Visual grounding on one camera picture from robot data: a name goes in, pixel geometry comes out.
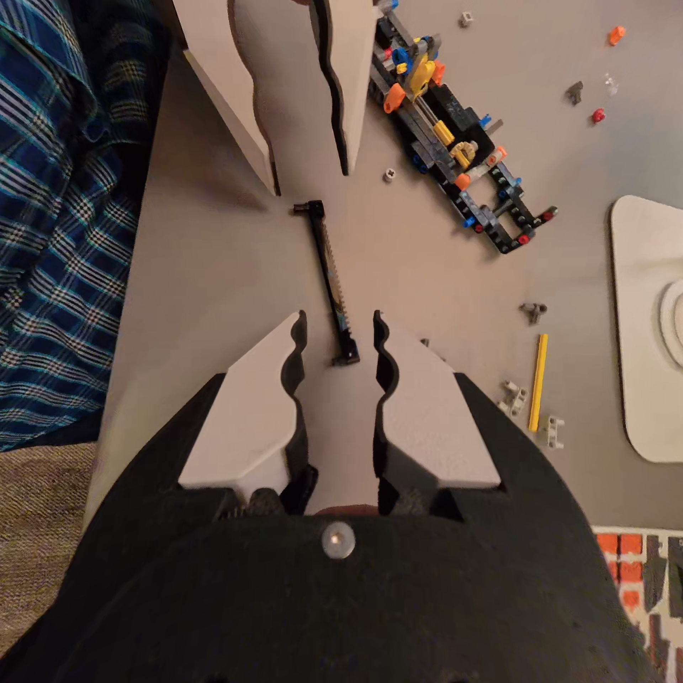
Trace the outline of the lego sticker sheet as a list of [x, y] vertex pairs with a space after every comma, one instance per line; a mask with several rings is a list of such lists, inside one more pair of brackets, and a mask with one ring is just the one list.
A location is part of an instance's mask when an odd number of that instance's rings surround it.
[[682, 531], [595, 526], [619, 601], [666, 682], [682, 681]]

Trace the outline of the light grey pinned lego connector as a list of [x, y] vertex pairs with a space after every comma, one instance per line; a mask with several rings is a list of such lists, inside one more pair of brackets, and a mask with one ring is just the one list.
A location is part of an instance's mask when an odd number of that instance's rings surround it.
[[498, 408], [511, 419], [516, 419], [522, 413], [527, 399], [529, 397], [529, 390], [518, 386], [511, 380], [505, 380], [502, 383], [505, 390], [505, 397], [498, 401]]

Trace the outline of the black lego chassis assembly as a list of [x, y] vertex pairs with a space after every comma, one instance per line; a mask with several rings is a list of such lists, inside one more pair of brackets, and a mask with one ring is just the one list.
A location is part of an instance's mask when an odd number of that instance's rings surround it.
[[524, 247], [557, 215], [527, 208], [521, 179], [491, 138], [491, 117], [463, 107], [444, 83], [439, 36], [414, 36], [398, 19], [398, 1], [379, 1], [368, 96], [399, 132], [416, 170], [431, 176], [465, 228], [488, 237], [501, 255]]

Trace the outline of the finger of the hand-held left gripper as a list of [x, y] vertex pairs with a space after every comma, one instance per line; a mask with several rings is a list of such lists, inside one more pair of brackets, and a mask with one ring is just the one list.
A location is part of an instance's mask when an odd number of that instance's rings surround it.
[[174, 1], [184, 56], [244, 157], [281, 196], [275, 155], [258, 111], [255, 76], [240, 45], [234, 1]]
[[380, 10], [374, 1], [311, 1], [313, 35], [331, 97], [330, 123], [341, 172], [354, 172]]

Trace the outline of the white stand base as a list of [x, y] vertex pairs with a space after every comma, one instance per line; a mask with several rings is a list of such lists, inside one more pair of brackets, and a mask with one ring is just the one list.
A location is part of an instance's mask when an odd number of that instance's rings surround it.
[[624, 425], [643, 459], [682, 463], [682, 369], [659, 332], [658, 302], [682, 278], [682, 210], [634, 195], [611, 208], [610, 235]]

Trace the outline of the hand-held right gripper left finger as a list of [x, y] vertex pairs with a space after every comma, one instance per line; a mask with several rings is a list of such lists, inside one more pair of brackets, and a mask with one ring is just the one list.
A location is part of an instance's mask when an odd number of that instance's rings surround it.
[[301, 310], [229, 367], [179, 476], [183, 488], [228, 488], [243, 504], [270, 489], [288, 514], [304, 514], [318, 481], [296, 396], [306, 345]]

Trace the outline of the black lego rack gear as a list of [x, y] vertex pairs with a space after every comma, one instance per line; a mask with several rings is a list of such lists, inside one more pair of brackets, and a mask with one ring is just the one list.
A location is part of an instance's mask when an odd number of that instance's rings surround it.
[[348, 318], [339, 273], [326, 226], [324, 205], [320, 200], [295, 203], [292, 212], [295, 215], [306, 215], [312, 230], [339, 346], [339, 353], [333, 359], [332, 364], [342, 367], [359, 363], [360, 355]]

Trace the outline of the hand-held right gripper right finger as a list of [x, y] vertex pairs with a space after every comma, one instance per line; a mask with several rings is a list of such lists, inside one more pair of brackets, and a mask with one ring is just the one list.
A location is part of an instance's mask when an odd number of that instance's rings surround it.
[[439, 514], [448, 491], [502, 483], [450, 365], [380, 310], [373, 314], [382, 394], [372, 458], [378, 512]]

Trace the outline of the yellow lego axle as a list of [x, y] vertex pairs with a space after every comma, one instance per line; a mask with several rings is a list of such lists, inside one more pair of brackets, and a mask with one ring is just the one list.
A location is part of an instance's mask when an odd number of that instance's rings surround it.
[[536, 433], [540, 424], [540, 409], [542, 402], [542, 391], [544, 386], [544, 374], [546, 368], [546, 360], [549, 345], [549, 335], [543, 333], [538, 338], [534, 382], [531, 392], [531, 404], [529, 412], [528, 429], [532, 433]]

